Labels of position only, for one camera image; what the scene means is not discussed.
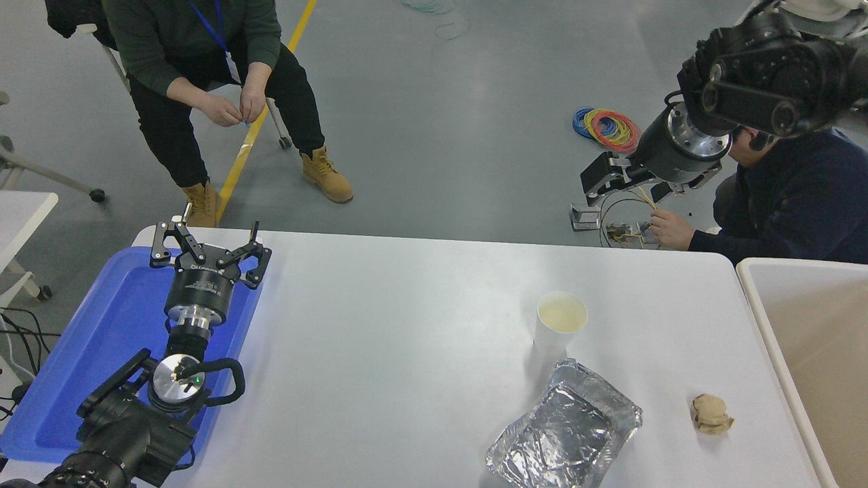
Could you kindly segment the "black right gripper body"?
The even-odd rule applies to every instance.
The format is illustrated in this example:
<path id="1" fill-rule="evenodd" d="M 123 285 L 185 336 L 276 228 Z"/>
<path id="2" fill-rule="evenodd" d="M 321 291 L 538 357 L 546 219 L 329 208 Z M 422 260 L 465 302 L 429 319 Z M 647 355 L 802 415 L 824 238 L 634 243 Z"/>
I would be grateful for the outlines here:
<path id="1" fill-rule="evenodd" d="M 688 183 L 719 163 L 720 136 L 699 130 L 685 110 L 666 110 L 642 134 L 629 160 L 665 182 Z"/>

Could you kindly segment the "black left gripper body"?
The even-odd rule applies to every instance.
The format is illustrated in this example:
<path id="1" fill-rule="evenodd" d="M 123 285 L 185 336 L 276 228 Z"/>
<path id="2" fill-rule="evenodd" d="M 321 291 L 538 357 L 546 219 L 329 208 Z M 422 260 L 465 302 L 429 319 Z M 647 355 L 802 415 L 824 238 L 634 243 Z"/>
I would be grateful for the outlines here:
<path id="1" fill-rule="evenodd" d="M 222 247 L 204 247 L 205 262 L 193 262 L 190 254 L 183 254 L 174 264 L 176 272 L 165 300 L 163 311 L 172 321 L 180 321 L 183 312 L 198 310 L 208 318 L 210 325 L 226 322 L 235 283 L 216 268 L 218 257 L 228 251 Z"/>

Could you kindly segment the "person's left hand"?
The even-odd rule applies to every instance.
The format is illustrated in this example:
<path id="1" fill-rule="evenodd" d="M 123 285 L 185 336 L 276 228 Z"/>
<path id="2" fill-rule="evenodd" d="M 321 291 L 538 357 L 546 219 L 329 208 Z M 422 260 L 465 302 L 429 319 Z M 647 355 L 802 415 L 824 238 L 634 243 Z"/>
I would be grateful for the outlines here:
<path id="1" fill-rule="evenodd" d="M 657 208 L 651 213 L 649 231 L 660 246 L 688 251 L 696 229 L 678 214 Z"/>
<path id="2" fill-rule="evenodd" d="M 264 106 L 267 104 L 267 97 L 264 94 L 266 83 L 261 80 L 248 78 L 241 89 L 241 99 L 239 99 L 239 111 L 241 111 L 242 120 L 245 123 L 254 123 L 262 114 Z"/>

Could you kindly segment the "person's right hand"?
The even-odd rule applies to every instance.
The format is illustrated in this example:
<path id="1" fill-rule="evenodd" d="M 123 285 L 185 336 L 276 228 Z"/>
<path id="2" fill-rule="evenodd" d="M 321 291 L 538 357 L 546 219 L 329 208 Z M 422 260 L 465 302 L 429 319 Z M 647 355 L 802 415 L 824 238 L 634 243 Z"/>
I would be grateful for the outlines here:
<path id="1" fill-rule="evenodd" d="M 225 97 L 204 93 L 195 103 L 195 108 L 207 115 L 207 118 L 221 127 L 232 127 L 242 123 L 243 117 L 239 109 Z"/>

